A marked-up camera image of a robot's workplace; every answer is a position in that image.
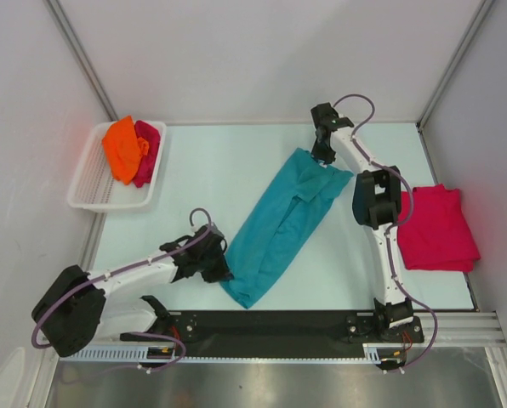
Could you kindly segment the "white perforated plastic basket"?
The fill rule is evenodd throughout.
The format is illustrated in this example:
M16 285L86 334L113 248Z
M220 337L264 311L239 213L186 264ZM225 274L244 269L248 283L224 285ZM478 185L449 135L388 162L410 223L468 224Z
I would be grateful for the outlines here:
M137 188L134 184L125 185L112 176L102 145L102 139L111 124L102 122L96 125L88 136L67 193L70 207L94 213L112 213L136 211L151 203L160 173L167 125L158 121L148 122L159 132L161 141L151 182Z

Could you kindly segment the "crimson t shirt in basket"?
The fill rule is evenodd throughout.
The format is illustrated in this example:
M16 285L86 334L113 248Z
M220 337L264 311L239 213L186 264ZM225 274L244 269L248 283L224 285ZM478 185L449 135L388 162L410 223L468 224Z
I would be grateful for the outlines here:
M161 143L161 134L151 124L143 121L137 121L134 124L134 130L142 157L133 183L137 188L141 188L151 182Z

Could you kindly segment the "orange t shirt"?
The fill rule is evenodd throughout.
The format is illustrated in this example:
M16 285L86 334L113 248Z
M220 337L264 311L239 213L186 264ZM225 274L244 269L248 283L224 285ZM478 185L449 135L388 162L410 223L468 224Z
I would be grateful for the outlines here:
M131 116L110 125L103 137L103 146L106 160L110 165L112 177L129 185L137 174L142 159L149 152L149 142L138 137L134 120Z

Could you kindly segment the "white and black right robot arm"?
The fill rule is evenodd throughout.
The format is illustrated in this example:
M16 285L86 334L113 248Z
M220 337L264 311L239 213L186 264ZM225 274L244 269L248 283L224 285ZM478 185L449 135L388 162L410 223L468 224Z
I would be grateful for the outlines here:
M357 126L331 104L316 105L310 114L315 128L313 158L329 165L340 157L356 175L352 214L377 257L373 329L380 339L393 341L413 322L412 300L404 292L397 245L396 225L402 211L400 171L378 163L357 139Z

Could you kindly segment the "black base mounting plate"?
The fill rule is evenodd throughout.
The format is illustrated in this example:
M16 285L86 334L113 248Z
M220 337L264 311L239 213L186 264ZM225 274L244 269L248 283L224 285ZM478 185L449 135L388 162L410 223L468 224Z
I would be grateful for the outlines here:
M171 311L164 323L155 324L155 333L173 335L187 347L200 350L221 345L238 349L276 344L297 348L308 342L335 350L340 344L381 343L399 348L405 340L418 345L424 341L420 319L381 335L371 312L355 310L269 310L269 311Z

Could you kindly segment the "folded crimson t shirt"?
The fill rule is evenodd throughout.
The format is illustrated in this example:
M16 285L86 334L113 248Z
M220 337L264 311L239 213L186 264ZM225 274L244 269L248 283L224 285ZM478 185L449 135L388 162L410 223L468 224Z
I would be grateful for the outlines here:
M471 272L481 255L461 207L461 190L442 184L402 192L397 243L409 270Z

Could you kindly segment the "teal t shirt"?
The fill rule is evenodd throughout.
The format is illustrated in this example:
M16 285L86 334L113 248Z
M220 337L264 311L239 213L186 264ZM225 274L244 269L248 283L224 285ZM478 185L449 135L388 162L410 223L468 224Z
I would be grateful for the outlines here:
M233 274L221 284L227 294L245 309L253 307L282 277L352 177L295 150L227 248Z

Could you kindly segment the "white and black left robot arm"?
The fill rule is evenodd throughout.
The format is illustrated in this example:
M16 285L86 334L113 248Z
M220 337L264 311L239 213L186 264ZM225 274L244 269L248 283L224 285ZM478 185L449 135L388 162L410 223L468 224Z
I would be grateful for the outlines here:
M193 275L209 283L229 281L227 241L205 224L194 235L162 244L152 255L113 271L63 269L31 312L35 348L72 356L93 340L172 341L177 331L151 290Z

